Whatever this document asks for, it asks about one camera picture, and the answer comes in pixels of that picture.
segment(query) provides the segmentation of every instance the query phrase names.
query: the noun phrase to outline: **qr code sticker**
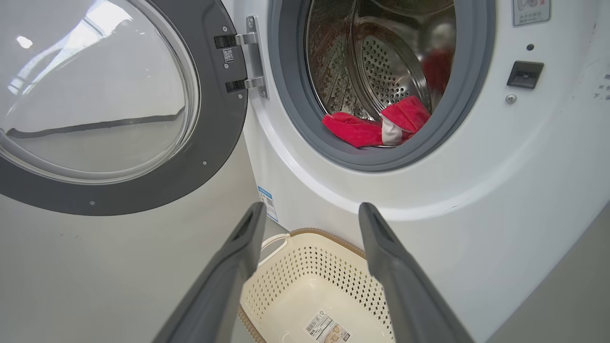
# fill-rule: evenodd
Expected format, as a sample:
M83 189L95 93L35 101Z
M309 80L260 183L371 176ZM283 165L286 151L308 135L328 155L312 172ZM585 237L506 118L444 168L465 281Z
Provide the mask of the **qr code sticker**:
M223 49L223 55L225 63L233 62L235 60L233 58L233 49Z

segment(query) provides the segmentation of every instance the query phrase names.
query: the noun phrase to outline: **brown basket rim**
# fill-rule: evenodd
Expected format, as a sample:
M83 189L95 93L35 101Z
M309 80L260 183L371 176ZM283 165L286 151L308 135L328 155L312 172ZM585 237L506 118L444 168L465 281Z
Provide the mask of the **brown basket rim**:
M352 243L349 243L347 240L342 239L339 236L335 236L324 230L320 230L320 229L316 229L316 228L302 228L302 229L296 229L294 231L289 232L290 237L295 237L297 235L304 234L304 233L318 234L324 238L330 239L331 241L341 245L343 248L346 248L347 250L362 257L363 259L367 259L366 255L364 255L364 251L362 249L358 248L357 246L353 245ZM239 319L242 320L242 323L244 324L244 326L246 326L246 329L250 332L250 335L252 336L252 338L254 339L254 341L256 343L267 343L265 341L265 339L263 338L263 336L260 335L258 330L256 330L256 327L254 327L254 324L252 323L252 321L250 321L250 318L248 318L248 315L243 310L243 307L241 305L239 305L239 310L237 311L237 315L239 316Z

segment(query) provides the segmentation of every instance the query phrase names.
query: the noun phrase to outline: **basket bottom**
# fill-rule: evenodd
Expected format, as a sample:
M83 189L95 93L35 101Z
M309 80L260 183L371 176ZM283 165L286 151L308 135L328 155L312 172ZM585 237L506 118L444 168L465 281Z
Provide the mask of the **basket bottom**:
M304 275L270 304L257 326L262 326L259 332L268 343L393 342L393 335L384 332L385 327L362 306L364 297L359 302L318 275ZM331 338L325 341L324 337L315 337L306 331L320 311L348 332L346 341L345 336L339 341Z

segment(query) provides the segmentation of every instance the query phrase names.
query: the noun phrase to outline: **door hinge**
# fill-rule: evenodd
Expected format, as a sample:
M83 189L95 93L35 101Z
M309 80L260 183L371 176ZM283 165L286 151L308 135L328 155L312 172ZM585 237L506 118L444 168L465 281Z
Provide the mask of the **door hinge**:
M227 82L227 92L258 88L259 94L263 98L268 98L267 78L265 77L265 67L262 63L262 55L260 54L259 46L259 22L256 16L251 15L246 17L246 31L247 33L243 35L222 35L214 37L214 43L216 44L217 49L233 48L242 45L248 46L253 77Z

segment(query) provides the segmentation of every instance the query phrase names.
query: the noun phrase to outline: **open round door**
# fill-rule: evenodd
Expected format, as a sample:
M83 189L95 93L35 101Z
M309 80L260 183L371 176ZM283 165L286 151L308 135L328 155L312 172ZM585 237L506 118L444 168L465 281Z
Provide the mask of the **open round door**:
M1 7L1 194L69 214L140 212L231 155L248 94L228 86L246 79L241 47L215 43L236 34L220 1Z

